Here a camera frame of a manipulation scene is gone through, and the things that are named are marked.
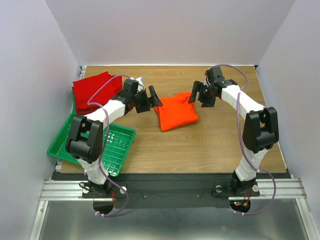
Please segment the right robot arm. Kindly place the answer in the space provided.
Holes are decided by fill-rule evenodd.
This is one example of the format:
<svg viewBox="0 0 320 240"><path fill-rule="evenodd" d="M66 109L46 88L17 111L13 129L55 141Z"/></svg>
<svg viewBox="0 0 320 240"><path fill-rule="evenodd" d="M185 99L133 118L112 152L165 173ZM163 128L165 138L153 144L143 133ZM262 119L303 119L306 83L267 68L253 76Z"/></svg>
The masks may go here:
<svg viewBox="0 0 320 240"><path fill-rule="evenodd" d="M230 190L235 195L252 189L260 164L268 151L279 141L278 113L274 107L259 104L243 91L234 80L225 79L221 66L211 67L205 72L205 81L195 81L189 103L199 101L202 107L214 107L216 99L228 103L236 110L242 158L232 174Z"/></svg>

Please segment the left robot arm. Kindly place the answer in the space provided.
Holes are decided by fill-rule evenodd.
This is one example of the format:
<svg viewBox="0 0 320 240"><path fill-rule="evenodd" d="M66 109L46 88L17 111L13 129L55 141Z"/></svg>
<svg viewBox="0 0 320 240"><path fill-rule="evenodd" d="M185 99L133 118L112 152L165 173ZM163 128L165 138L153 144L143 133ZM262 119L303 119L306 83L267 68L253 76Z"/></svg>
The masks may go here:
<svg viewBox="0 0 320 240"><path fill-rule="evenodd" d="M137 113L143 113L163 105L152 85L149 86L150 93L147 94L144 80L144 77L127 78L120 92L105 105L95 103L94 98L90 97L88 105L97 106L98 109L86 115L76 114L73 117L65 149L87 174L88 183L82 186L83 190L94 192L100 197L106 197L111 193L109 173L102 163L110 124L132 109L136 109Z"/></svg>

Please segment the orange t shirt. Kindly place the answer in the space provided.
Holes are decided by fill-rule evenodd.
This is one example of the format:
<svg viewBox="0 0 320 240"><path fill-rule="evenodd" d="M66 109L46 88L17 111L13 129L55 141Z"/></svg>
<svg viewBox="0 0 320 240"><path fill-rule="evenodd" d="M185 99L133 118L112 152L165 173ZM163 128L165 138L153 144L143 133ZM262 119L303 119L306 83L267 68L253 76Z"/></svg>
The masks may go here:
<svg viewBox="0 0 320 240"><path fill-rule="evenodd" d="M199 121L195 103L189 103L190 97L190 92L180 92L175 96L161 98L162 106L153 107L162 132Z"/></svg>

